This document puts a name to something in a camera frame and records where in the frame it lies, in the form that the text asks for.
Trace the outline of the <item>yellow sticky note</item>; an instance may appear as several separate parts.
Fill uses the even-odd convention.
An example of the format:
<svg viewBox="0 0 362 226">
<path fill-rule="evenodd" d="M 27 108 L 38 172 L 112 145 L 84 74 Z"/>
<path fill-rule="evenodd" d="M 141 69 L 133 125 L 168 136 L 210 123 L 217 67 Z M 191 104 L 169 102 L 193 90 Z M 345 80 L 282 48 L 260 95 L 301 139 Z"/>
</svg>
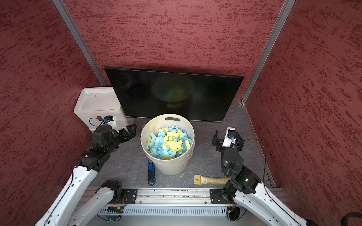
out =
<svg viewBox="0 0 362 226">
<path fill-rule="evenodd" d="M 151 125 L 150 125 L 150 131 L 151 131 L 152 133 L 155 133 L 155 131 L 154 131 L 154 124 L 155 124 L 155 120 L 152 120 Z"/>
</svg>

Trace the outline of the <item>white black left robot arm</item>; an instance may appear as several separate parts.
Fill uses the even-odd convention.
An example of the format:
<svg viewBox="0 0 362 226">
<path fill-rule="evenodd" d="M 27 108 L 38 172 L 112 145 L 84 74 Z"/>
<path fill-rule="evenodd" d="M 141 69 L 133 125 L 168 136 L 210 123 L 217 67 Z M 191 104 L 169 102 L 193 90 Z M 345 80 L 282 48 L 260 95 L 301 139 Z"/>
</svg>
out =
<svg viewBox="0 0 362 226">
<path fill-rule="evenodd" d="M 92 133 L 92 146 L 77 160 L 72 175 L 62 191 L 43 217 L 38 226 L 86 226 L 93 217 L 108 203 L 127 203 L 122 185 L 115 180 L 107 180 L 96 194 L 79 210 L 77 204 L 89 184 L 109 160 L 112 152 L 121 143 L 136 136 L 136 125 L 128 125 L 119 131 L 110 125 L 100 125 Z"/>
</svg>

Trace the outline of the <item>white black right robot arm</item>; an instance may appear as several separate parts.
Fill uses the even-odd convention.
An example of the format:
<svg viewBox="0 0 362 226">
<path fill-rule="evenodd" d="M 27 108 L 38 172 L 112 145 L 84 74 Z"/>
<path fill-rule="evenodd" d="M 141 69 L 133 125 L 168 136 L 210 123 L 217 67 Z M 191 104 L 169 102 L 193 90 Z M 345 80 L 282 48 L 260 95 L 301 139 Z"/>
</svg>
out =
<svg viewBox="0 0 362 226">
<path fill-rule="evenodd" d="M 229 180 L 221 189 L 223 199 L 254 214 L 268 226 L 315 226 L 278 199 L 251 169 L 244 165 L 239 152 L 245 140 L 235 128 L 228 127 L 225 137 L 215 134 L 212 146 L 221 153 L 221 171 Z"/>
</svg>

